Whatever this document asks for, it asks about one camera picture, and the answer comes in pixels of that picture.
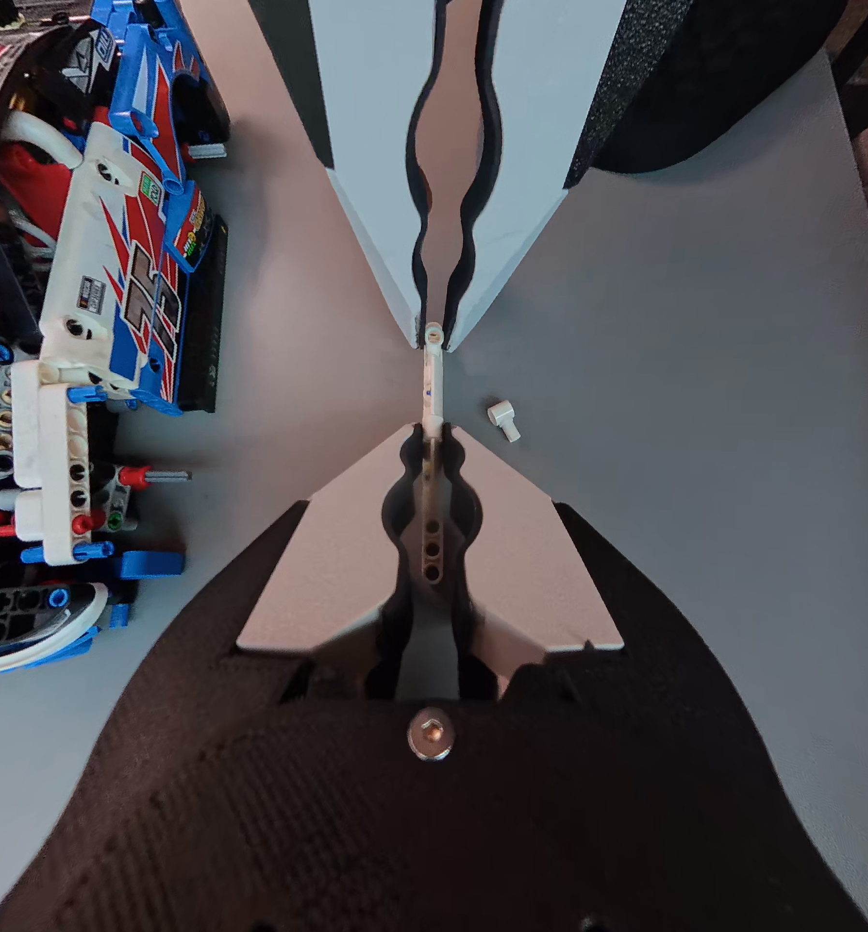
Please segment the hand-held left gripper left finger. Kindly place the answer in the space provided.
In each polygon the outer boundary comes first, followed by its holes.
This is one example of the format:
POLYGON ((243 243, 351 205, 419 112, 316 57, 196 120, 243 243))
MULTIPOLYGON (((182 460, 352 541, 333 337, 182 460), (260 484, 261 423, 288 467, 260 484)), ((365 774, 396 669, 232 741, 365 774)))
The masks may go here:
POLYGON ((421 425, 408 424, 311 496, 236 646, 327 666, 391 698, 412 633, 403 540, 416 516, 421 425))

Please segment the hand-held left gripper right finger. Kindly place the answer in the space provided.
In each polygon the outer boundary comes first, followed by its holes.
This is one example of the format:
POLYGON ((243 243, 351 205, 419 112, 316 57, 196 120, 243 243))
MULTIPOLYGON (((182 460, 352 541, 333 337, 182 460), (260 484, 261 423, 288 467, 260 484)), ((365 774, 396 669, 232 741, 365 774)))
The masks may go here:
POLYGON ((498 697, 524 666, 624 648, 549 495, 450 424, 443 472, 458 536, 451 627, 462 697, 498 697))

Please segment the toy brick race car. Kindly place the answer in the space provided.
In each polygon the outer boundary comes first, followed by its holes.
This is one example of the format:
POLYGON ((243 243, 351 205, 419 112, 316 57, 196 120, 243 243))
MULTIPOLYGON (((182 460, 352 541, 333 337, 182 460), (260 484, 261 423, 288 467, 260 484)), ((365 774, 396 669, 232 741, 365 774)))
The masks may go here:
POLYGON ((180 552, 125 410, 215 410, 228 227, 191 175, 231 125, 178 2, 0 2, 0 674, 124 628, 180 552))

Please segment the white toy brick beam assembly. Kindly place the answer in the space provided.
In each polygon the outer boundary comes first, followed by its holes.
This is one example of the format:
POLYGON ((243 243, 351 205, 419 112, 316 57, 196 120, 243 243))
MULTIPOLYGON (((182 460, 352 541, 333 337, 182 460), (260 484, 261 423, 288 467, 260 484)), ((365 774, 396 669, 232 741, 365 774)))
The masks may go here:
POLYGON ((441 495, 443 436, 443 347, 425 352, 421 426, 423 432, 421 506, 421 574, 431 586, 443 579, 444 518, 441 495))

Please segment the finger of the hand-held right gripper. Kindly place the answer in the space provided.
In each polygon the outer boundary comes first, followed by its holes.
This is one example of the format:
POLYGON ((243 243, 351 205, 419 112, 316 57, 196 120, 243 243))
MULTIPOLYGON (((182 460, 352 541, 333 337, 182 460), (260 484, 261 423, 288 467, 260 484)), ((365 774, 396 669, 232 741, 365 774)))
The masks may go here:
POLYGON ((475 52, 480 165, 461 204, 462 250, 443 327, 456 351, 566 196, 622 1, 485 2, 475 52))
POLYGON ((332 147, 328 175, 396 325, 416 348, 421 216, 407 145, 433 61, 435 3, 314 1, 310 14, 332 147))

